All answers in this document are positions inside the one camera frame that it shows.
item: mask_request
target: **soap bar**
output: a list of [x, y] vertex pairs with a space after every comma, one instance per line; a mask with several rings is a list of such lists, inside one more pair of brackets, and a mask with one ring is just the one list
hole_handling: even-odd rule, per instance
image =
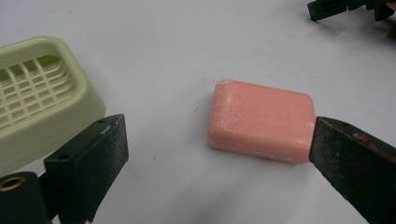
[[209, 145], [277, 161], [307, 163], [315, 121], [313, 101], [304, 93], [226, 79], [215, 88]]

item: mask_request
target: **white surface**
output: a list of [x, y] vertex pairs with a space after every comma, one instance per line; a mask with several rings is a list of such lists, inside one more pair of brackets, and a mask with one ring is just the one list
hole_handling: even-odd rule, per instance
[[131, 159], [96, 224], [367, 223], [311, 164], [206, 143], [212, 91], [234, 78], [305, 92], [318, 115], [396, 146], [395, 17], [360, 8], [315, 23], [308, 2], [3, 1], [0, 45], [62, 38], [106, 113], [126, 116]]

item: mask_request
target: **soap dish grid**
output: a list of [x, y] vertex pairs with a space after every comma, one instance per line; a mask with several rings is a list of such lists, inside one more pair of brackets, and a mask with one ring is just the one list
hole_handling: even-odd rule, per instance
[[53, 55], [1, 68], [0, 130], [60, 105], [75, 90], [75, 80]]

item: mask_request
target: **soap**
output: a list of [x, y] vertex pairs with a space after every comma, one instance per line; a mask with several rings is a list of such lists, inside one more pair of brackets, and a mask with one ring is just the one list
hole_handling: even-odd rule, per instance
[[315, 121], [304, 93], [225, 79], [215, 88], [208, 141], [216, 149], [307, 163]]

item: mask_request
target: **plastic soap dish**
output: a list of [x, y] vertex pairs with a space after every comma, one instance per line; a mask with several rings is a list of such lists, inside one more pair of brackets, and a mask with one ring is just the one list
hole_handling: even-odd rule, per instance
[[0, 48], [0, 176], [58, 149], [104, 115], [62, 40], [42, 36]]

